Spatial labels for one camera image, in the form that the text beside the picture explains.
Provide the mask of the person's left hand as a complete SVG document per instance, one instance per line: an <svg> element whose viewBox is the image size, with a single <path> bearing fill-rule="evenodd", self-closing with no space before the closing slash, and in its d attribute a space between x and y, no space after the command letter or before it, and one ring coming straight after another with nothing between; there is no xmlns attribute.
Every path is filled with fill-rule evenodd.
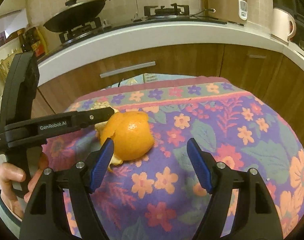
<svg viewBox="0 0 304 240"><path fill-rule="evenodd" d="M27 203L31 197L34 188L40 179L45 168L49 165L49 160L46 154L43 152L40 155L38 161L38 170L35 172L35 175L28 183L28 192L24 195L24 201ZM0 197L7 208L15 215L15 217L22 219L24 216L24 211L21 204L18 201L17 196L12 190L12 182L23 182L26 179L25 172L10 163L4 162L0 164Z"/></svg>

